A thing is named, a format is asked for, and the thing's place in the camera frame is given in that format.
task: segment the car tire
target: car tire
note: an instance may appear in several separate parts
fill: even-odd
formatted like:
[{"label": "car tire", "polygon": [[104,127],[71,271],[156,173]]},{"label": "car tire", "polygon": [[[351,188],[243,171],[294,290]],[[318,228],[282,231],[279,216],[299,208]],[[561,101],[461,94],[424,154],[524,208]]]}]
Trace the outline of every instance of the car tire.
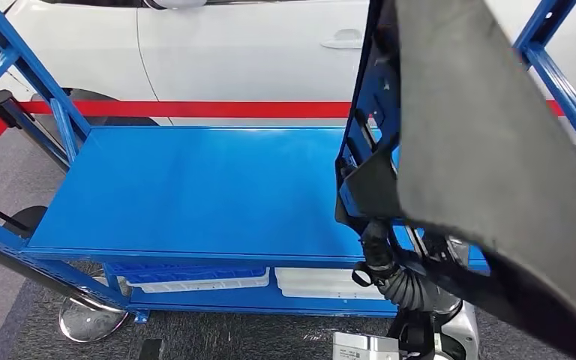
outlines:
[{"label": "car tire", "polygon": [[[78,88],[67,88],[65,89],[65,92],[72,101],[116,100],[103,94]],[[43,100],[39,94],[32,95],[31,99],[32,101]],[[34,118],[38,121],[40,126],[42,126],[43,129],[45,129],[47,133],[54,138],[54,140],[56,140],[56,142],[62,144],[61,134],[59,133],[59,129],[56,127],[56,120],[53,115],[34,115]],[[158,123],[153,121],[153,119],[144,117],[86,116],[85,120],[87,120],[87,122],[92,126],[158,126]]]}]

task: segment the white plastic bin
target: white plastic bin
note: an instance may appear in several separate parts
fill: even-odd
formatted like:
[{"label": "white plastic bin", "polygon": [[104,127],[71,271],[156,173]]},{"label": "white plastic bin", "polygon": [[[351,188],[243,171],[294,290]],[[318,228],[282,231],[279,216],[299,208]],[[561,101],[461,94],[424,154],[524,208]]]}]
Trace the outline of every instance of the white plastic bin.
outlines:
[{"label": "white plastic bin", "polygon": [[266,268],[263,276],[240,277],[228,279],[181,280],[155,283],[131,283],[127,285],[139,287],[145,293],[174,293],[178,291],[240,289],[245,287],[266,287],[269,284],[270,268]]},{"label": "white plastic bin", "polygon": [[352,280],[352,270],[339,268],[275,268],[284,296],[326,299],[383,300],[376,286],[362,287]]}]

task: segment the blue shelving unit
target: blue shelving unit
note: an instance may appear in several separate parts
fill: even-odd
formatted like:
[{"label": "blue shelving unit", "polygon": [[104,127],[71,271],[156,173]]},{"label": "blue shelving unit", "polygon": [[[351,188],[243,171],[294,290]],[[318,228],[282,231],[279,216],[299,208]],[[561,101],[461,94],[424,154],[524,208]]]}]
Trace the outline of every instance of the blue shelving unit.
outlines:
[{"label": "blue shelving unit", "polygon": [[[542,1],[515,46],[576,128],[576,93],[544,51],[575,2]],[[70,164],[35,234],[22,239],[0,227],[0,252],[86,287],[139,321],[149,310],[393,316],[387,301],[283,297],[274,275],[269,286],[254,289],[136,289],[125,297],[67,265],[86,259],[351,268],[362,249],[334,219],[332,164],[343,129],[90,127],[1,12],[0,47],[0,75],[17,66],[50,104],[66,148],[57,156]],[[76,136],[84,141],[80,149]],[[486,269],[476,249],[469,260]]]}]

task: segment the white car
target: white car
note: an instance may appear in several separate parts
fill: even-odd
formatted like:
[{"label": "white car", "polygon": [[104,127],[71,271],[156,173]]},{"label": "white car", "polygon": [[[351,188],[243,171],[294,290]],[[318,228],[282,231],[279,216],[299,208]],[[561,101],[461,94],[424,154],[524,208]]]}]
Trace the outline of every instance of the white car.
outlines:
[{"label": "white car", "polygon": [[[514,39],[539,0],[487,3]],[[72,98],[350,101],[368,0],[0,0],[0,8]],[[549,50],[576,87],[576,8]],[[34,94],[14,67],[0,89],[21,101]]]}]

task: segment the car door handle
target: car door handle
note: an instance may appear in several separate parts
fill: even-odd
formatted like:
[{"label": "car door handle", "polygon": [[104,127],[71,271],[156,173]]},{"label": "car door handle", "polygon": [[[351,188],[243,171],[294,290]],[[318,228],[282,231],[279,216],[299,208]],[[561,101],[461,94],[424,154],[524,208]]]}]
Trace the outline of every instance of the car door handle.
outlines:
[{"label": "car door handle", "polygon": [[332,39],[323,41],[321,46],[328,49],[361,49],[363,34],[355,28],[345,28],[334,33]]}]

